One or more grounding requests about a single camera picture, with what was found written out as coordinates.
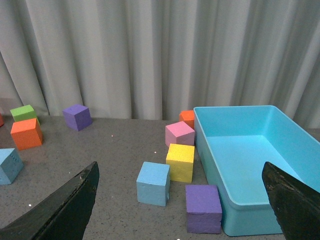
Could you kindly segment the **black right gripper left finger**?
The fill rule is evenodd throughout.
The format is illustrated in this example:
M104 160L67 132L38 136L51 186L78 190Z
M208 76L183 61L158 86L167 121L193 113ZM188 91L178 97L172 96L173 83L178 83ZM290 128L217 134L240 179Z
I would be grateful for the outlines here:
M2 240L81 240L96 200L100 172L92 162L30 211L0 230Z

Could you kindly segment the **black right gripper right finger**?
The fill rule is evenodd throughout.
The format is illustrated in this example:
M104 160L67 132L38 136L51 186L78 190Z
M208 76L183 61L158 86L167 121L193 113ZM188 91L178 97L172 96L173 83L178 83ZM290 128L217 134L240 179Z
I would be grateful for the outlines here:
M268 161L262 181L285 239L318 240L320 193Z

